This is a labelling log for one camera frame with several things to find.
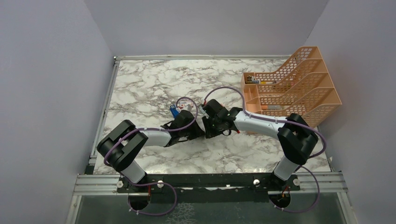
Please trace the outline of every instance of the item in basket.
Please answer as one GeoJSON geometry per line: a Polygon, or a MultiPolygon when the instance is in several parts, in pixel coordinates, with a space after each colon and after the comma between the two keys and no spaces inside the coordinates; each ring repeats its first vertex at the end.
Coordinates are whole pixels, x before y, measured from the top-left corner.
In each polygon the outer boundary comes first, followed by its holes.
{"type": "Polygon", "coordinates": [[[262,110],[281,110],[282,106],[280,105],[261,105],[262,110]]]}
{"type": "Polygon", "coordinates": [[[276,84],[276,81],[261,81],[260,84],[276,84]]]}
{"type": "Polygon", "coordinates": [[[259,84],[259,80],[246,81],[245,84],[259,84]]]}
{"type": "Polygon", "coordinates": [[[246,80],[247,81],[245,81],[245,84],[259,84],[260,83],[260,81],[256,80],[256,78],[254,76],[248,76],[248,77],[246,77],[246,80]]]}

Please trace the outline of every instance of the red wire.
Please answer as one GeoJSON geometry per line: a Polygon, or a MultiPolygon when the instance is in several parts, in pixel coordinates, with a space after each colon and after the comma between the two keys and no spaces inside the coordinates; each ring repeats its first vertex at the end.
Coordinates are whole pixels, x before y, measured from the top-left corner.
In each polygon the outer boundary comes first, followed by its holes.
{"type": "Polygon", "coordinates": [[[289,188],[288,185],[286,185],[286,188],[282,191],[282,194],[285,192],[285,190],[286,190],[287,188],[289,188]]]}
{"type": "Polygon", "coordinates": [[[148,187],[148,199],[150,199],[150,196],[151,196],[151,186],[147,186],[148,187]]]}

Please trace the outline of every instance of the screw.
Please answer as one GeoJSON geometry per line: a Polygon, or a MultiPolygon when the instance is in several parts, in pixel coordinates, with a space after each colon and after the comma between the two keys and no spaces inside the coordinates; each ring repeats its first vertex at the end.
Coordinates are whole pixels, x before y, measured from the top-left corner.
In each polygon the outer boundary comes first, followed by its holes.
{"type": "Polygon", "coordinates": [[[122,181],[118,181],[116,186],[117,188],[122,188],[124,186],[124,183],[122,181]]]}
{"type": "Polygon", "coordinates": [[[163,183],[163,181],[159,180],[158,182],[159,182],[159,183],[157,184],[157,187],[158,187],[158,188],[163,188],[163,184],[161,184],[161,183],[163,183]]]}
{"type": "Polygon", "coordinates": [[[260,184],[260,181],[259,181],[258,179],[255,179],[255,180],[253,181],[253,184],[254,184],[254,185],[259,185],[259,184],[260,184]]]}
{"type": "Polygon", "coordinates": [[[293,184],[296,186],[300,186],[300,180],[299,179],[294,179],[293,184]]]}

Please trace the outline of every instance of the blue object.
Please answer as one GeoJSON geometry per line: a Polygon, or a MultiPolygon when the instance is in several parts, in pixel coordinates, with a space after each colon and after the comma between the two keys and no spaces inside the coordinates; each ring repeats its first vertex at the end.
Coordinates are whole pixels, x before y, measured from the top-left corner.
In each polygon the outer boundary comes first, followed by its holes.
{"type": "Polygon", "coordinates": [[[176,106],[174,104],[170,105],[170,112],[172,113],[173,118],[179,114],[179,111],[176,110],[176,106]]]}

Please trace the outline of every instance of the black mounting plate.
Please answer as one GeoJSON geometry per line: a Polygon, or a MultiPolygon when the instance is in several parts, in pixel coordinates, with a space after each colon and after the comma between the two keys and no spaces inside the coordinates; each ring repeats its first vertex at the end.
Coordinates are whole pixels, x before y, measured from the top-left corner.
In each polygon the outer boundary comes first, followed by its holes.
{"type": "MultiPolygon", "coordinates": [[[[176,189],[179,203],[216,203],[216,202],[269,202],[268,191],[282,191],[280,186],[270,181],[271,173],[248,174],[148,174],[147,182],[159,180],[169,183],[176,189]]],[[[294,185],[292,175],[287,185],[290,191],[300,190],[294,185]]],[[[120,178],[124,186],[118,188],[118,193],[147,192],[148,187],[137,188],[131,185],[124,177],[120,178]]],[[[173,203],[174,194],[171,188],[157,185],[150,186],[150,203],[173,203]]]]}

